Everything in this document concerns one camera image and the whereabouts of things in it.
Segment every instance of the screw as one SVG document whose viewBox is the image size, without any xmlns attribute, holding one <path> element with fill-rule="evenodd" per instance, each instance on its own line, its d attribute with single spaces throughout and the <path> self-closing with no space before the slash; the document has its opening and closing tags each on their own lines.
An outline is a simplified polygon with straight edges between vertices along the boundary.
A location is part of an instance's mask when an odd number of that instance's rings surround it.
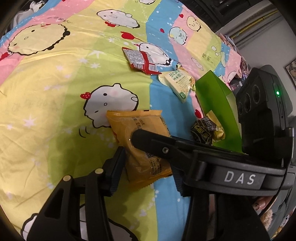
<svg viewBox="0 0 296 241">
<path fill-rule="evenodd" d="M 71 180 L 71 176 L 66 175 L 66 176 L 63 177 L 63 180 L 64 180 L 65 182 L 70 181 L 70 180 Z"/>
<path fill-rule="evenodd" d="M 169 151 L 169 149 L 168 149 L 167 147 L 164 147 L 164 148 L 163 148 L 163 153 L 164 153 L 164 154 L 168 154 L 168 151 Z"/>
<path fill-rule="evenodd" d="M 100 175 L 104 172 L 104 170 L 102 168 L 98 168 L 94 171 L 96 174 Z"/>
</svg>

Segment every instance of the bed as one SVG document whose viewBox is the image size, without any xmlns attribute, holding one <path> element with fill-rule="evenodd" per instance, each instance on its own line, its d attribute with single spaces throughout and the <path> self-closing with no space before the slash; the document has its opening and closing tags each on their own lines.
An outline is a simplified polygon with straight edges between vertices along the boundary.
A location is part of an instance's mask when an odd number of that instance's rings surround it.
<svg viewBox="0 0 296 241">
<path fill-rule="evenodd" d="M 160 72 L 180 63 L 196 80 L 211 70 L 226 85 L 241 61 L 177 0 L 49 0 L 4 35 L 0 202 L 24 239 L 64 175 L 87 175 L 113 156 L 117 144 L 105 113 L 122 109 L 121 100 L 132 100 L 129 110 L 162 110 L 171 134 L 191 139 L 202 113 L 195 93 L 182 104 L 156 75 L 132 71 L 122 47 L 148 52 Z M 173 177 L 137 192 L 127 183 L 123 175 L 106 199 L 113 234 L 123 241 L 181 240 L 189 199 Z M 83 205 L 81 229 L 87 239 Z"/>
</svg>

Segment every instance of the qr code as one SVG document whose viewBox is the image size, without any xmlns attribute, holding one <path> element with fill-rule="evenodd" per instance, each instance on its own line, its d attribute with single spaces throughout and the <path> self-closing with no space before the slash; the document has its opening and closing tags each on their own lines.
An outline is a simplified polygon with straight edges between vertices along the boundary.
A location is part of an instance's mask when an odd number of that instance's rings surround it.
<svg viewBox="0 0 296 241">
<path fill-rule="evenodd" d="M 152 155 L 152 154 L 146 152 L 146 157 L 147 157 L 147 158 L 151 158 L 151 157 L 154 157 L 154 155 Z"/>
</svg>

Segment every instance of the green box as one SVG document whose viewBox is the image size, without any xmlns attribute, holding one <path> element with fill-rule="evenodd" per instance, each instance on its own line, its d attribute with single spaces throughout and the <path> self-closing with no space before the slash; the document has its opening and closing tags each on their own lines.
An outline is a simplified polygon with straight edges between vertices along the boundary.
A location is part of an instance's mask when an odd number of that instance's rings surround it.
<svg viewBox="0 0 296 241">
<path fill-rule="evenodd" d="M 212 110 L 225 131 L 225 139 L 213 142 L 213 145 L 242 152 L 241 126 L 231 90 L 212 71 L 197 80 L 195 86 L 203 113 L 206 115 Z"/>
</svg>

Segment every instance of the yellow cartoon face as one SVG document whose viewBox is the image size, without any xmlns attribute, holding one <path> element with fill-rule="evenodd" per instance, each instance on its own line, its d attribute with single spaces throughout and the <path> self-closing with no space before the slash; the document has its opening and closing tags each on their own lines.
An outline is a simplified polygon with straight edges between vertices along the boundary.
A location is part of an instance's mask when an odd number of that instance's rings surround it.
<svg viewBox="0 0 296 241">
<path fill-rule="evenodd" d="M 200 24 L 197 22 L 197 20 L 192 17 L 192 16 L 189 16 L 187 18 L 187 26 L 192 29 L 193 31 L 199 31 L 201 29 L 201 26 Z"/>
<path fill-rule="evenodd" d="M 38 24 L 19 32 L 9 43 L 8 51 L 21 55 L 31 55 L 39 51 L 51 50 L 70 32 L 61 24 Z"/>
</svg>

